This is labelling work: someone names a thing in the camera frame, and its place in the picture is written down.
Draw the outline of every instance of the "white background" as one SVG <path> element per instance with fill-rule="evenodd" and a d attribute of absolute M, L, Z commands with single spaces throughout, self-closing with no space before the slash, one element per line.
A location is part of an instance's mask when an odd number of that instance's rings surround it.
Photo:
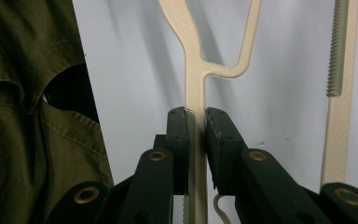
<path fill-rule="evenodd" d="M 249 0 L 188 0 L 205 60 L 234 65 Z M 116 183 L 184 105 L 184 53 L 157 0 L 74 0 L 91 86 Z M 233 119 L 248 147 L 271 152 L 302 186 L 319 190 L 327 115 L 333 0 L 264 0 L 252 60 L 236 79 L 207 78 L 207 106 Z M 358 32 L 348 183 L 358 188 Z M 215 191 L 210 186 L 210 208 Z M 236 219 L 233 199 L 222 207 Z M 175 203 L 174 223 L 181 223 Z M 221 223 L 210 209 L 209 223 Z"/>

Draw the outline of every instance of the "clamp jaw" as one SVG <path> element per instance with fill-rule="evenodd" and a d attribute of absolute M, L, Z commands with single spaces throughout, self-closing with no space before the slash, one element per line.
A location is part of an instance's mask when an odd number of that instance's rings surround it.
<path fill-rule="evenodd" d="M 66 192 L 48 224 L 172 223 L 173 195 L 188 195 L 189 138 L 183 107 L 168 113 L 135 174 L 108 188 L 85 182 Z M 241 223 L 358 223 L 358 189 L 326 184 L 320 194 L 299 186 L 267 151 L 248 148 L 225 111 L 208 108 L 206 148 L 213 184 L 235 196 Z"/>

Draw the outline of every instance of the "beige strip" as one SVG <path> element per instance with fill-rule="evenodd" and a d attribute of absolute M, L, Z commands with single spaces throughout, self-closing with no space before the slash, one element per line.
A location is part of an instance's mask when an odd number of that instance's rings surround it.
<path fill-rule="evenodd" d="M 206 157 L 202 145 L 205 129 L 205 78 L 209 75 L 234 78 L 242 75 L 249 66 L 252 47 L 255 39 L 255 28 L 261 0 L 252 0 L 246 29 L 244 32 L 241 53 L 237 65 L 225 67 L 220 64 L 202 60 L 199 33 L 186 0 L 159 0 L 159 4 L 169 25 L 176 33 L 186 56 L 186 97 L 185 107 L 194 114 L 195 146 L 191 152 L 194 161 L 190 164 L 189 223 L 204 224 L 208 222 Z"/>
<path fill-rule="evenodd" d="M 345 182 L 348 141 L 351 123 L 351 96 L 356 46 L 358 0 L 350 0 L 345 44 L 342 93 L 329 98 L 322 185 Z"/>

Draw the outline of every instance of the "clamp rivet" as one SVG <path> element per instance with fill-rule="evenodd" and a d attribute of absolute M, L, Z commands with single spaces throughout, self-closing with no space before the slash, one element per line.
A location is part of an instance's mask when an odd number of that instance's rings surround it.
<path fill-rule="evenodd" d="M 358 206 L 358 194 L 350 189 L 339 188 L 334 190 L 336 196 L 344 203 Z"/>
<path fill-rule="evenodd" d="M 260 151 L 252 151 L 251 153 L 249 153 L 249 156 L 254 161 L 265 161 L 267 159 L 267 155 Z"/>
<path fill-rule="evenodd" d="M 78 204 L 90 203 L 94 201 L 96 198 L 98 198 L 99 194 L 100 191 L 96 187 L 94 186 L 85 187 L 75 194 L 74 201 L 75 203 Z"/>
<path fill-rule="evenodd" d="M 165 159 L 165 154 L 160 151 L 154 151 L 149 154 L 149 160 L 151 161 L 162 161 Z"/>

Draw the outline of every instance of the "olive green jacket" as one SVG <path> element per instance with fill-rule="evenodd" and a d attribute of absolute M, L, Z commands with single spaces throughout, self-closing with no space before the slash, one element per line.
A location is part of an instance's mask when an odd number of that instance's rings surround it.
<path fill-rule="evenodd" d="M 84 63 L 70 0 L 0 0 L 0 223 L 44 223 L 74 185 L 113 185 L 100 125 L 42 94 Z"/>

